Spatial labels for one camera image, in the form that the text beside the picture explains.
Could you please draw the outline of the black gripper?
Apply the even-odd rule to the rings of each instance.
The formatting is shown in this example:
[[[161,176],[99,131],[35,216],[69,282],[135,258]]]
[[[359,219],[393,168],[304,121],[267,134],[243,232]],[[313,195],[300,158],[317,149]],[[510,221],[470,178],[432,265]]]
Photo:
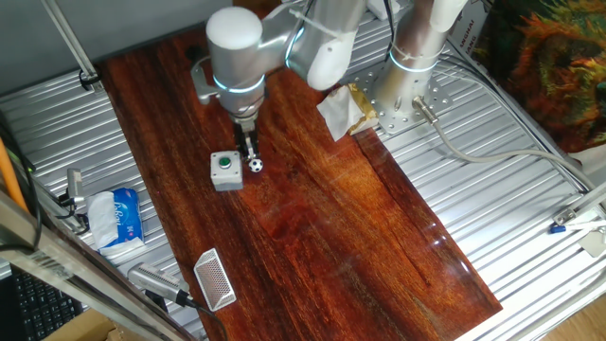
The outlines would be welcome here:
[[[232,117],[234,137],[238,151],[244,161],[259,158],[257,120],[258,113],[253,113],[247,117]]]

